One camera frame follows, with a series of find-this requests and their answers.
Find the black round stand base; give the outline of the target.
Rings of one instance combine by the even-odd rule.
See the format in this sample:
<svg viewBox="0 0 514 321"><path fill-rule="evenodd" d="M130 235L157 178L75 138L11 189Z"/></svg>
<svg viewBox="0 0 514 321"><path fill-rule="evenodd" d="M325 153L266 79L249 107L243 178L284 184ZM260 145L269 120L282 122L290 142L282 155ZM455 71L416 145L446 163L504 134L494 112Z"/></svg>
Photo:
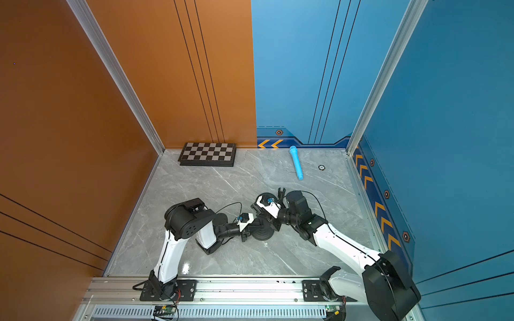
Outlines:
<svg viewBox="0 0 514 321"><path fill-rule="evenodd" d="M274 235L274 230L269 225L252 226L251 236L258 241L266 241Z"/></svg>

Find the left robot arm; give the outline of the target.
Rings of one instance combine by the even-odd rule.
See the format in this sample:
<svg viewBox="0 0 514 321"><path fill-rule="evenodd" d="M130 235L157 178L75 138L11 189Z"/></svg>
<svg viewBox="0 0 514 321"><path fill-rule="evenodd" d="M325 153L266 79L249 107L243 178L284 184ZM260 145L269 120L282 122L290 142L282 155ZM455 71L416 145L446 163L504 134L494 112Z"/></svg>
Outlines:
<svg viewBox="0 0 514 321"><path fill-rule="evenodd" d="M206 254L214 253L226 239L243 239L258 228L253 213L241 213L230 223L223 213L207 208L199 198L171 206L164 215L165 241L156 266L151 270L149 283L160 300L177 299L179 262L186 243L195 238Z"/></svg>

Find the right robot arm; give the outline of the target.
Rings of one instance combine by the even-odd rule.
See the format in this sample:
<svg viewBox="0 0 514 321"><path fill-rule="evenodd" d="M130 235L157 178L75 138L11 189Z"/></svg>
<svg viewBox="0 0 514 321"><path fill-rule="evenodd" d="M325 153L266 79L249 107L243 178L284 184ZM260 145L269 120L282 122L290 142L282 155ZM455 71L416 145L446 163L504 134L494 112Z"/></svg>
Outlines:
<svg viewBox="0 0 514 321"><path fill-rule="evenodd" d="M252 208L273 230L292 227L303 240L339 258L360 277L345 281L333 267L320 277L327 295L365 301L379 320L403 320L422 296L400 256L391 250L372 250L341 233L325 214L313 213L304 194L284 189L278 195L262 193Z"/></svg>

